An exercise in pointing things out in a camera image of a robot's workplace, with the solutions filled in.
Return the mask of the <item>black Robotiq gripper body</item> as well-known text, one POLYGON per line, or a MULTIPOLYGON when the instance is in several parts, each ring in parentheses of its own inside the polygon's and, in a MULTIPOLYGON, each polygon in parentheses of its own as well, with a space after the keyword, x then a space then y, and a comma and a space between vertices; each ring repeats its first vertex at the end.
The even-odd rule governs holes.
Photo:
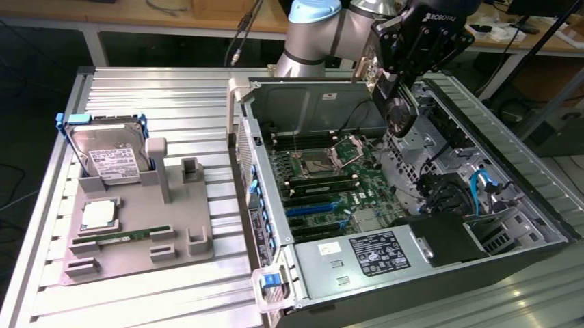
POLYGON ((400 11, 401 34, 415 34, 425 27, 431 33, 442 28, 452 33, 466 29, 468 17, 479 10, 479 1, 405 1, 400 11))

